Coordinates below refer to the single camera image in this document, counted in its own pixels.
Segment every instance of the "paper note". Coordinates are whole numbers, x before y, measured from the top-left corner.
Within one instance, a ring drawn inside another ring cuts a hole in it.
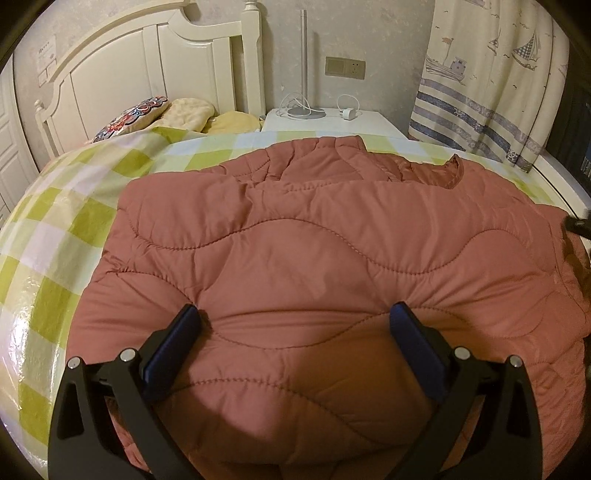
[[[52,35],[37,51],[37,73],[40,74],[53,61],[57,61],[55,35]]]
[[[39,74],[39,87],[43,84],[45,84],[45,82],[47,81],[47,70],[43,70],[40,74]]]
[[[47,66],[47,77],[51,77],[51,75],[53,75],[53,72],[56,71],[57,68],[57,60],[53,60],[48,66]]]

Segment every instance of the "blue gripper pad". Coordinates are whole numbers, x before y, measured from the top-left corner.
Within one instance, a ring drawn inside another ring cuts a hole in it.
[[[438,331],[423,326],[404,302],[390,310],[390,334],[425,395],[442,403],[449,391],[446,359],[451,347]]]
[[[202,325],[194,305],[185,305],[166,330],[154,332],[140,349],[145,349],[143,398],[147,402],[166,398],[179,370],[199,335]]]

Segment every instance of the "sailboat print curtain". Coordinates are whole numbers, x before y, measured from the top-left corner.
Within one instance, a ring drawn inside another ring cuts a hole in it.
[[[568,63],[568,38],[534,0],[436,0],[409,135],[529,171]]]

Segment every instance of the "white cable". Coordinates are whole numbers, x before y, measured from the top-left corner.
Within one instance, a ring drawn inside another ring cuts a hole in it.
[[[292,96],[293,98],[291,98],[287,103],[285,102],[290,96]],[[294,106],[299,106],[301,109],[308,111],[308,113],[303,113],[301,115],[296,115],[293,113],[289,113],[289,110],[291,108],[293,108]],[[292,120],[306,120],[308,115],[312,112],[323,112],[324,110],[321,109],[316,109],[316,108],[312,108],[310,106],[310,102],[308,102],[308,99],[305,98],[300,92],[291,92],[288,93],[287,95],[285,95],[283,97],[283,100],[281,101],[279,108],[277,109],[277,115],[281,116],[281,117],[287,117],[290,118]]]
[[[355,101],[357,102],[357,110],[361,110],[361,104],[359,103],[359,100],[357,99],[357,97],[355,95],[349,95],[348,93],[342,93],[336,99],[336,107],[339,109],[339,112],[342,112],[343,111],[343,109],[339,106],[339,100],[341,100],[341,98],[343,98],[343,97],[351,97],[351,98],[354,98]]]

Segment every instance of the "nightstand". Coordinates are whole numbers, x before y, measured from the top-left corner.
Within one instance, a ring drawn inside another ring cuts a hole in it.
[[[274,108],[267,114],[264,132],[285,132],[285,131],[316,131],[316,132],[343,132],[366,135],[382,135],[384,137],[406,138],[393,124],[378,112],[361,110],[357,118],[343,120],[339,115],[338,108],[325,108],[326,116],[312,120],[293,120],[277,115]]]

